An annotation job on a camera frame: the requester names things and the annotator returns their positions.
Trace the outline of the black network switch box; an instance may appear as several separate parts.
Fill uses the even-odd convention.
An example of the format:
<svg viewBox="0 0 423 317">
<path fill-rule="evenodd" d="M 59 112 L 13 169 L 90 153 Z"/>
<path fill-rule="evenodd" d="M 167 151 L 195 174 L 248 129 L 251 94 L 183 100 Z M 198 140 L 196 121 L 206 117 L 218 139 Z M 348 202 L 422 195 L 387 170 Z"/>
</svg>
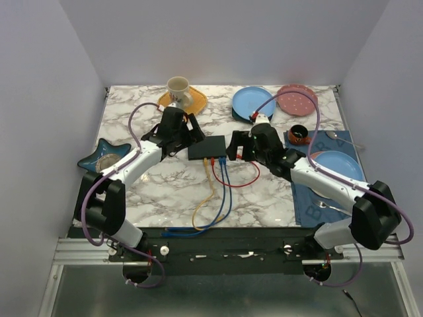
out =
<svg viewBox="0 0 423 317">
<path fill-rule="evenodd" d="M 188 160 L 218 159 L 226 157 L 225 136 L 207 136 L 188 148 Z"/>
</svg>

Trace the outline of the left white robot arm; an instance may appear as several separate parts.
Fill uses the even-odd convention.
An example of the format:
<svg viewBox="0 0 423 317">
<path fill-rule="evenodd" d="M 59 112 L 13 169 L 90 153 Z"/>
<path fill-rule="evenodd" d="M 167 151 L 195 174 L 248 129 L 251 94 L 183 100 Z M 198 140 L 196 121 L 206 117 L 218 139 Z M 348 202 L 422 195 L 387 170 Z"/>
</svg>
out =
<svg viewBox="0 0 423 317">
<path fill-rule="evenodd" d="M 81 222 L 85 238 L 93 245 L 88 228 L 101 236 L 124 245 L 124 253 L 133 261 L 141 260 L 147 251 L 143 231 L 126 219 L 126 191 L 150 168 L 167 157 L 204 140 L 194 114 L 168 106 L 161 121 L 142 137 L 132 129 L 131 113 L 128 129 L 135 139 L 135 148 L 111 167 L 101 172 L 88 171 L 81 181 L 74 218 Z"/>
</svg>

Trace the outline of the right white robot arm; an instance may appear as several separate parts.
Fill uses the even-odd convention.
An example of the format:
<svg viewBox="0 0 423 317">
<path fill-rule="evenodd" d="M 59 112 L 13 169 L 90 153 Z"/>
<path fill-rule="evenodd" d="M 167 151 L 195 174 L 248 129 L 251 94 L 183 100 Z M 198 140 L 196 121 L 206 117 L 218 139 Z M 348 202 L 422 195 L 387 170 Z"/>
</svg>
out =
<svg viewBox="0 0 423 317">
<path fill-rule="evenodd" d="M 274 176 L 312 188 L 351 213 L 348 219 L 316 227 L 313 237 L 304 242 L 310 258 L 320 258 L 328 249 L 344 244 L 358 243 L 378 250 L 401 223 L 386 184 L 347 178 L 314 163 L 305 153 L 285 148 L 269 123 L 254 125 L 250 131 L 234 131 L 226 150 L 230 160 L 236 159 L 239 147 L 243 160 L 256 161 Z"/>
</svg>

